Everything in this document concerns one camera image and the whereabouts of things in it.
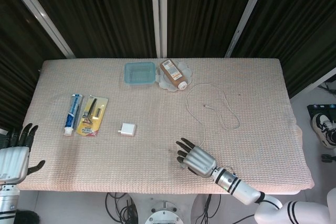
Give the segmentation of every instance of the yellow razor package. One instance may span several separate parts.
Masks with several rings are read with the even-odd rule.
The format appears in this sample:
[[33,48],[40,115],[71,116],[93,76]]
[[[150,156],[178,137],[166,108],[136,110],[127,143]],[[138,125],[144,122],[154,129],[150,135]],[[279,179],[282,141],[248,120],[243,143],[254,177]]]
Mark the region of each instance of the yellow razor package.
[[97,136],[109,99],[90,95],[85,105],[83,116],[77,127],[77,133],[82,136]]

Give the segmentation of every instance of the dark fabric backdrop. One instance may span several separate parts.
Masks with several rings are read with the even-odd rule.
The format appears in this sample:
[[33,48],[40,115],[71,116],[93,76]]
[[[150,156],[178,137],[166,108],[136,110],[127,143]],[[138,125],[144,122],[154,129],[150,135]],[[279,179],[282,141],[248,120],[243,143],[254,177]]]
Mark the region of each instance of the dark fabric backdrop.
[[63,54],[21,0],[0,0],[0,128],[22,125],[44,60]]
[[39,0],[77,58],[156,58],[152,0]]
[[336,67],[336,0],[259,0],[232,57],[280,59],[294,96]]
[[168,57],[224,57],[247,2],[168,0]]

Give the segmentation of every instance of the power adapter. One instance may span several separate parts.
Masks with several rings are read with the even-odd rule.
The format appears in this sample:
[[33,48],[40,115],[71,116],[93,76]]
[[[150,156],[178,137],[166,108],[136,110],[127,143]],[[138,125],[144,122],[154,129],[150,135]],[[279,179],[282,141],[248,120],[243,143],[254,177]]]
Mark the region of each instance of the power adapter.
[[122,123],[121,130],[118,131],[124,136],[134,136],[135,124],[132,123]]

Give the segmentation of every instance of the white shoe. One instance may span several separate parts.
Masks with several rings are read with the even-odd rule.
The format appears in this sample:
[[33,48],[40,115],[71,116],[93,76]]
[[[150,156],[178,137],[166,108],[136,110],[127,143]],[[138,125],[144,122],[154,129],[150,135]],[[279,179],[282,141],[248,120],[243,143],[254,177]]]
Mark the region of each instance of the white shoe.
[[336,148],[336,142],[333,140],[336,140],[336,124],[332,123],[326,115],[319,113],[313,117],[312,125],[326,148]]

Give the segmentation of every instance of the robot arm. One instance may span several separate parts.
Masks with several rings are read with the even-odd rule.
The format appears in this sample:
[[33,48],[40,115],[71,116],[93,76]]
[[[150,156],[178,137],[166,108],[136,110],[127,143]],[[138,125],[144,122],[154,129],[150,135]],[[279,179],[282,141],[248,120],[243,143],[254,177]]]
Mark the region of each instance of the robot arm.
[[31,130],[28,124],[22,131],[13,130],[5,139],[4,148],[0,150],[0,224],[14,223],[20,191],[17,184],[27,175],[40,170],[45,161],[28,168],[29,153],[33,144],[37,125]]
[[282,206],[273,196],[265,195],[250,187],[244,181],[224,168],[217,166],[216,159],[209,153],[188,141],[176,142],[184,151],[178,151],[177,160],[183,168],[194,174],[209,178],[245,205],[257,203],[255,220],[259,224],[330,224],[326,206],[310,202],[288,202]]

